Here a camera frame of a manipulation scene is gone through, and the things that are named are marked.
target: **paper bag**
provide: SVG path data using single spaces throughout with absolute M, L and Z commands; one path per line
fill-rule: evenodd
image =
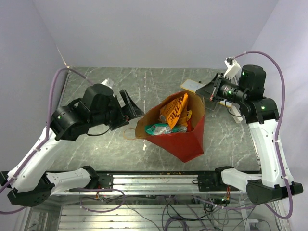
M 187 110 L 192 111 L 192 131 L 162 135 L 147 134 L 145 131 L 146 126 L 160 123 L 160 109 L 172 100 L 183 96 L 185 93 L 188 94 Z M 200 97 L 189 91 L 181 91 L 170 95 L 159 105 L 149 110 L 145 116 L 138 121 L 135 129 L 135 136 L 139 139 L 146 139 L 170 152 L 182 162 L 187 162 L 203 154 L 204 121 L 205 107 Z

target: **gray marble surface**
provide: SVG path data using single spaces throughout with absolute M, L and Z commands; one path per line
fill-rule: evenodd
M 207 83 L 217 72 L 214 69 L 187 68 L 74 69 L 96 83 L 106 78 L 112 79 L 115 82 L 114 93 L 119 95 L 121 89 L 126 89 L 137 106 L 145 112 L 170 94 L 180 91 L 180 84 L 186 79 Z M 62 105 L 82 97 L 87 87 L 86 81 L 76 74 L 70 74 Z M 135 119 L 129 125 L 103 136 L 82 135 L 76 141 L 69 142 L 50 170 L 75 170 L 84 165 L 91 165 L 95 170 L 112 171 L 202 171 L 228 165 L 239 170 L 258 170 L 246 123 L 236 124 L 222 105 L 217 105 L 215 111 L 206 109 L 205 113 L 204 155 L 187 163 L 148 141 L 124 139 L 123 131 L 135 128 L 138 121 Z M 101 125 L 91 128 L 90 133 L 101 133 L 107 129 Z M 130 130 L 126 134 L 134 136 Z

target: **cable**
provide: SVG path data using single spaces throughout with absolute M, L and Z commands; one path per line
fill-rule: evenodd
M 213 219 L 214 221 L 216 221 L 219 225 L 223 225 L 223 226 L 228 225 L 228 224 L 229 224 L 229 215 L 228 215 L 228 211 L 226 211 L 226 213 L 225 213 L 225 217 L 224 217 L 224 222 L 223 222 L 223 223 L 221 223 L 221 222 L 219 221 L 219 213 L 220 213 L 220 211 L 221 211 L 221 209 L 219 209 L 219 211 L 218 211 L 218 219 L 216 219 L 216 218 L 214 217 L 214 213 L 211 214 L 212 219 Z
M 123 196 L 118 196 L 118 197 L 116 197 L 116 198 L 114 198 L 114 199 L 107 198 L 107 199 L 103 199 L 103 200 L 104 200 L 104 201 L 106 202 L 106 204 L 107 204 L 107 203 L 110 203 L 110 202 L 112 202 L 112 201 L 116 201 L 116 200 L 122 199 L 122 197 L 123 197 Z
M 269 231 L 271 231 L 270 224 L 266 220 L 262 220 L 262 219 L 258 219 L 258 220 L 260 220 L 261 222 L 267 223 L 267 225 L 269 226 Z
M 216 226 L 215 226 L 215 224 L 212 222 L 211 218 L 208 216 L 208 214 L 207 214 L 207 213 L 206 213 L 205 215 L 207 216 L 207 218 L 208 218 L 209 222 L 210 222 L 210 223 L 211 223 L 211 225 L 214 227 L 214 229 L 216 229 L 216 230 L 220 230 L 220 231 L 223 231 L 221 228 L 218 228 L 218 227 L 216 227 Z
M 110 128 L 107 130 L 107 131 L 105 131 L 105 132 L 103 132 L 103 133 L 100 133 L 100 134 L 88 134 L 88 133 L 86 133 L 88 136 L 101 136 L 101 135 L 104 135 L 104 134 L 106 134 L 107 132 L 109 132 L 109 130 L 110 130 Z
M 160 231 L 160 228 L 158 227 L 158 225 L 155 224 L 154 221 L 152 221 L 152 220 L 150 220 L 150 219 L 148 219 L 148 218 L 145 218 L 145 217 L 144 217 L 143 215 L 141 215 L 137 210 L 135 210 L 135 209 L 129 207 L 127 204 L 125 204 L 125 205 L 126 205 L 129 209 L 135 211 L 135 212 L 136 212 L 139 216 L 141 216 L 142 218 L 146 219 L 147 221 L 152 222 L 152 223 L 157 227 L 157 229 Z
M 249 203 L 249 205 L 251 206 L 248 206 L 248 207 L 226 207 L 226 206 L 220 206 L 220 205 L 217 205 L 213 202 L 210 202 L 210 201 L 207 201 L 207 200 L 204 200 L 204 199 L 201 199 L 199 197 L 196 197 L 196 196 L 192 196 L 193 198 L 199 200 L 199 201 L 202 201 L 202 202 L 205 202 L 207 204 L 210 204 L 210 205 L 213 205 L 214 207 L 217 207 L 217 208 L 223 208 L 223 209 L 226 209 L 226 210 L 242 210 L 242 209 L 250 209 L 250 208 L 254 208 L 256 207 L 256 205 L 251 205 L 251 203 Z
M 120 208 L 124 203 L 125 203 L 125 194 L 123 193 L 123 191 L 119 190 L 119 189 L 84 189 L 84 188 L 78 188 L 79 190 L 81 191 L 85 191 L 85 192 L 110 192 L 110 190 L 112 191 L 118 191 L 120 193 L 122 193 L 123 195 L 123 201 L 120 203 L 120 205 L 118 205 L 117 207 L 115 208 L 112 208 L 112 209 L 109 209 L 109 210 L 104 210 L 104 211 L 101 211 L 101 210 L 94 210 L 94 209 L 89 209 L 89 208 L 85 208 L 83 205 L 82 205 L 82 199 L 80 199 L 80 208 L 84 209 L 84 210 L 87 210 L 89 212 L 93 212 L 93 213 L 108 213 L 108 212 L 111 212 L 111 211 L 114 211 L 118 208 Z
M 188 225 L 186 224 L 186 222 L 183 221 L 183 220 L 178 220 L 177 218 L 179 218 L 179 217 L 174 216 L 174 217 L 172 217 L 172 218 L 169 218 L 169 219 L 167 220 L 165 226 L 164 226 L 164 231 L 167 231 L 169 225 L 170 225 L 172 222 L 174 222 L 174 221 L 177 221 L 177 222 L 179 222 L 179 223 L 182 225 L 183 231 L 189 231 L 189 227 L 188 227 Z
M 173 211 L 178 215 L 179 218 L 175 218 L 175 219 L 177 219 L 177 220 L 187 220 L 187 221 L 206 220 L 206 219 L 202 219 L 202 218 L 206 217 L 206 215 L 204 215 L 204 216 L 202 216 L 202 217 L 197 217 L 197 219 L 184 218 L 183 216 L 181 216 L 181 215 L 175 210 L 175 208 L 174 208 L 171 204 L 168 204 L 166 198 L 165 198 L 165 201 L 166 201 L 166 203 L 167 203 L 167 207 L 166 207 L 167 214 L 168 214 L 168 216 L 169 216 L 170 218 L 172 218 L 172 216 L 169 214 L 168 206 L 170 206 L 170 207 L 173 209 Z
M 167 228 L 168 228 L 168 226 L 169 226 L 170 223 L 171 223 L 171 222 L 168 223 L 168 226 L 167 226 L 167 227 L 164 226 L 164 214 L 165 214 L 165 210 L 167 209 L 167 206 L 168 206 L 168 204 L 170 204 L 170 202 L 171 202 L 171 200 L 167 202 L 166 206 L 164 207 L 163 213 L 162 213 L 162 220 L 161 220 L 161 222 L 162 222 L 162 227 L 164 227 L 164 231 L 167 231 Z M 229 209 L 229 210 L 236 210 L 236 209 L 245 209 L 245 208 L 247 208 L 247 209 L 249 209 L 249 208 L 255 208 L 255 206 L 242 207 L 242 208 L 240 208 L 240 207 L 241 207 L 241 205 L 238 206 L 238 207 L 235 207 L 235 208 L 228 208 L 228 209 Z M 181 218 L 181 217 L 171 217 L 171 218 L 169 218 L 168 221 L 171 221 L 171 219 L 173 219 L 173 221 L 178 221 L 178 222 L 180 222 L 180 223 L 182 222 L 181 224 L 182 224 L 182 226 L 183 226 L 183 230 L 184 230 L 184 231 L 188 231 L 188 230 L 185 229 L 185 225 L 184 225 L 183 221 L 182 221 L 182 220 L 179 220 L 180 218 Z M 210 230 L 213 230 L 213 229 L 204 228 L 204 229 L 201 229 L 201 230 L 199 230 L 199 231 L 205 231 L 205 230 L 210 231 Z
M 231 116 L 235 116 L 235 117 L 242 117 L 243 116 L 243 114 L 241 113 L 241 115 L 235 115 L 235 114 L 233 114 L 233 113 L 231 113 L 230 111 L 229 111 L 229 108 L 227 107 L 227 100 L 225 100 L 225 107 L 226 107 L 226 109 L 227 109 L 227 111 L 228 111 L 228 113 L 231 115 Z
M 200 221 L 201 225 L 203 225 L 204 228 L 208 229 L 206 227 L 206 225 L 203 223 L 203 221 L 198 217 L 198 215 L 196 214 L 196 212 L 189 206 L 189 205 L 186 205 L 191 211 L 192 213 L 196 216 L 196 218 Z
M 251 210 L 251 212 L 249 213 L 249 215 L 247 216 L 247 218 L 244 219 L 244 220 L 242 220 L 240 223 L 238 223 L 238 224 L 234 227 L 234 229 L 233 229 L 232 231 L 234 231 L 235 228 L 238 227 L 243 221 L 246 221 L 246 223 L 247 223 L 247 219 L 250 217 L 250 215 L 252 214 L 252 212 L 254 211 L 254 209 L 255 209 L 255 208 L 253 208 L 253 209 Z
M 280 130 L 280 127 L 281 127 L 281 123 L 282 123 L 282 118 L 283 118 L 283 114 L 284 114 L 284 104 L 285 104 L 285 83 L 284 83 L 284 77 L 283 77 L 283 74 L 282 74 L 282 71 L 279 67 L 279 65 L 277 64 L 277 62 L 272 58 L 270 57 L 268 54 L 264 53 L 264 52 L 261 52 L 261 51 L 245 51 L 241 54 L 238 54 L 236 55 L 234 58 L 239 58 L 243 55 L 246 55 L 246 54 L 250 54 L 250 53 L 256 53 L 256 54 L 261 54 L 265 57 L 267 57 L 269 60 L 271 60 L 271 62 L 275 65 L 275 67 L 277 68 L 278 70 L 278 73 L 279 73 L 279 76 L 280 76 L 280 79 L 281 79 L 281 84 L 282 84 L 282 102 L 281 102 L 281 110 L 280 110 L 280 118 L 278 120 L 278 124 L 277 124 L 277 127 L 276 127 L 276 131 L 275 131 L 275 135 L 274 135 L 274 138 L 275 138 L 275 147 L 276 147 L 276 152 L 277 152 L 277 157 L 278 157 L 278 161 L 279 161 L 279 165 L 281 167 L 281 172 L 282 172 L 282 177 L 284 179 L 284 183 L 285 183 L 285 186 L 287 188 L 287 192 L 288 192 L 288 197 L 289 197 L 289 212 L 288 214 L 284 217 L 284 216 L 281 216 L 280 214 L 278 214 L 274 209 L 272 209 L 268 204 L 265 203 L 265 206 L 273 213 L 275 214 L 277 217 L 281 218 L 281 219 L 289 219 L 293 213 L 293 198 L 292 198 L 292 192 L 291 192 L 291 188 L 290 188 L 290 185 L 289 185 L 289 181 L 287 180 L 287 175 L 286 175 L 286 172 L 285 172 L 285 169 L 284 169 L 284 165 L 283 165 L 283 160 L 282 160 L 282 155 L 280 153 L 280 148 L 279 148 L 279 139 L 278 139 L 278 135 L 279 135 L 279 130 Z
M 47 124 L 46 124 L 46 136 L 44 138 L 44 140 L 37 146 L 35 147 L 35 149 L 28 155 L 28 157 L 24 160 L 24 162 L 20 165 L 20 167 L 16 170 L 16 172 L 13 174 L 13 177 L 10 178 L 9 180 L 7 180 L 7 182 L 0 188 L 0 194 L 4 191 L 5 188 L 7 188 L 19 175 L 19 173 L 24 169 L 24 167 L 27 165 L 27 163 L 31 160 L 31 158 L 35 155 L 35 153 L 40 150 L 40 148 L 48 141 L 49 139 L 49 130 L 50 130 L 50 123 L 51 123 L 51 108 L 52 108 L 52 99 L 53 99 L 53 93 L 54 93 L 54 88 L 55 88 L 55 83 L 59 77 L 59 74 L 64 71 L 64 70 L 69 70 L 72 71 L 74 73 L 76 73 L 77 75 L 81 76 L 82 78 L 86 79 L 91 85 L 93 85 L 93 82 L 88 79 L 87 77 L 85 77 L 83 74 L 70 69 L 68 67 L 66 68 L 62 68 L 57 70 L 57 72 L 54 74 L 54 77 L 52 79 L 52 83 L 51 83 L 51 87 L 50 87 L 50 91 L 49 91 L 49 98 L 48 98 L 48 112 L 47 112 Z M 0 214 L 6 215 L 6 214 L 14 214 L 14 213 L 18 213 L 21 210 L 23 210 L 25 207 L 21 207 L 17 210 L 14 211 L 10 211 L 10 212 L 3 212 L 0 211 Z
M 280 227 L 279 227 L 279 225 L 278 225 L 277 219 L 278 219 L 278 218 L 275 217 L 275 223 L 276 223 L 276 226 L 277 226 L 278 231 L 281 231 L 281 230 L 280 230 Z

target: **snack bag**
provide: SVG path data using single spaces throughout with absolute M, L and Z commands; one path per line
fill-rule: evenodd
M 174 99 L 170 103 L 166 104 L 160 109 L 160 120 L 164 123 L 168 123 L 170 128 L 173 129 L 177 124 L 180 115 L 186 106 L 188 101 L 188 94 Z
M 150 135 L 161 135 L 172 132 L 186 132 L 186 127 L 176 125 L 173 129 L 171 129 L 168 124 L 154 124 L 152 126 L 146 126 L 145 131 Z
M 182 125 L 182 126 L 185 126 L 187 127 L 187 121 L 191 118 L 192 116 L 192 111 L 189 110 L 187 111 L 187 105 L 188 105 L 188 102 L 185 104 L 185 107 L 180 115 L 180 118 L 177 122 L 177 124 L 179 125 Z

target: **purple cable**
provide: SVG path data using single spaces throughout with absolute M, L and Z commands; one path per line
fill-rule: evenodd
M 203 221 L 200 219 L 200 217 L 198 217 L 198 215 L 196 214 L 196 212 L 188 205 L 188 204 L 185 204 L 193 213 L 194 215 L 196 216 L 196 218 L 200 221 L 201 225 L 203 225 L 203 227 L 205 228 L 205 230 L 208 231 L 208 228 L 206 227 L 206 225 L 203 223 Z
M 168 231 L 169 225 L 170 225 L 172 222 L 174 222 L 174 221 L 177 221 L 177 222 L 179 222 L 179 223 L 182 225 L 183 231 L 189 231 L 189 227 L 188 227 L 188 225 L 186 224 L 186 222 L 185 222 L 184 220 L 179 220 L 180 218 L 181 218 L 181 217 L 179 217 L 179 216 L 174 216 L 174 217 L 172 217 L 172 218 L 169 218 L 169 219 L 167 220 L 166 224 L 165 224 L 164 231 Z
M 115 207 L 115 208 L 112 208 L 112 209 L 109 209 L 109 210 L 104 210 L 104 211 L 100 211 L 100 210 L 93 210 L 93 209 L 89 209 L 89 208 L 85 208 L 83 205 L 82 205 L 82 198 L 80 199 L 80 208 L 84 209 L 84 210 L 87 210 L 89 212 L 93 212 L 93 213 L 108 213 L 108 212 L 111 212 L 111 211 L 114 211 L 118 208 L 120 208 L 124 203 L 125 203 L 125 194 L 119 190 L 119 189 L 84 189 L 84 188 L 78 188 L 79 190 L 82 190 L 82 191 L 86 191 L 86 192 L 110 192 L 110 190 L 112 191 L 118 191 L 120 193 L 122 193 L 123 195 L 123 200 L 122 202 L 120 203 L 119 206 Z
M 15 174 L 13 175 L 13 178 L 9 179 L 1 188 L 0 188 L 0 194 L 4 191 L 4 189 L 6 187 L 8 187 L 13 181 L 14 178 L 16 178 L 19 173 L 23 170 L 23 168 L 26 166 L 26 164 L 30 161 L 30 159 L 35 155 L 35 153 L 37 152 L 37 150 L 40 150 L 40 148 L 48 141 L 49 139 L 49 129 L 50 129 L 50 123 L 51 123 L 51 108 L 52 108 L 52 98 L 53 98 L 53 92 L 54 92 L 54 88 L 55 88 L 55 83 L 57 81 L 57 78 L 59 77 L 59 74 L 64 71 L 64 70 L 69 70 L 72 71 L 74 73 L 76 73 L 77 75 L 83 77 L 84 79 L 86 79 L 91 85 L 93 85 L 93 82 L 88 79 L 87 77 L 85 77 L 83 74 L 72 70 L 70 68 L 62 68 L 57 70 L 57 72 L 54 74 L 52 83 L 51 83 L 51 87 L 50 87 L 50 91 L 49 91 L 49 99 L 48 99 L 48 112 L 47 112 L 47 125 L 46 125 L 46 136 L 45 139 L 35 148 L 35 150 L 33 150 L 29 156 L 25 159 L 25 161 L 20 165 L 20 167 L 16 170 Z M 0 211 L 0 214 L 6 215 L 6 214 L 14 214 L 14 213 L 18 213 L 21 210 L 23 210 L 25 207 L 21 207 L 17 210 L 14 211 L 10 211 L 10 212 L 3 212 Z
M 277 68 L 278 73 L 280 75 L 281 84 L 282 84 L 282 101 L 281 101 L 280 118 L 278 120 L 277 128 L 276 128 L 276 131 L 275 131 L 275 136 L 274 136 L 275 137 L 275 141 L 277 141 L 278 140 L 278 135 L 279 135 L 279 130 L 280 130 L 281 123 L 282 123 L 282 118 L 283 118 L 283 113 L 284 113 L 284 104 L 285 104 L 285 83 L 284 83 L 284 77 L 283 77 L 282 71 L 281 71 L 279 65 L 277 64 L 277 62 L 272 57 L 270 57 L 268 54 L 266 54 L 264 52 L 261 52 L 261 51 L 245 51 L 245 52 L 243 52 L 241 54 L 236 55 L 234 58 L 238 58 L 238 57 L 241 57 L 243 55 L 251 54 L 251 53 L 261 54 L 261 55 L 267 57 L 269 60 L 271 60 L 271 62 L 275 65 L 275 67 Z M 278 161 L 279 161 L 279 164 L 280 164 L 280 167 L 281 167 L 282 177 L 284 177 L 283 178 L 284 179 L 284 183 L 286 185 L 287 192 L 288 192 L 289 205 L 290 205 L 289 213 L 285 217 L 283 217 L 280 214 L 278 214 L 274 209 L 272 209 L 268 204 L 265 204 L 265 206 L 267 208 L 269 208 L 269 210 L 271 212 L 273 212 L 277 217 L 279 217 L 281 219 L 289 219 L 291 217 L 292 213 L 293 213 L 292 193 L 291 193 L 291 188 L 290 188 L 289 182 L 285 178 L 286 177 L 286 172 L 285 172 L 285 169 L 284 169 L 284 165 L 283 165 L 283 161 L 282 161 L 282 157 L 281 157 L 281 153 L 280 153 L 278 142 L 275 142 L 275 147 L 276 147 Z

